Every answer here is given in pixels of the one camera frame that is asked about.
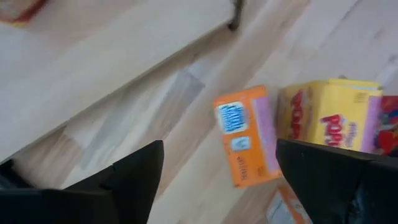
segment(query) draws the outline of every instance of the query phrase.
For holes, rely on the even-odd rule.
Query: wooden floor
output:
[[[211,102],[264,84],[344,75],[397,94],[398,1],[247,0],[219,30],[15,158],[39,187],[64,188],[155,139],[165,162],[149,223],[266,223],[276,181],[234,189]]]

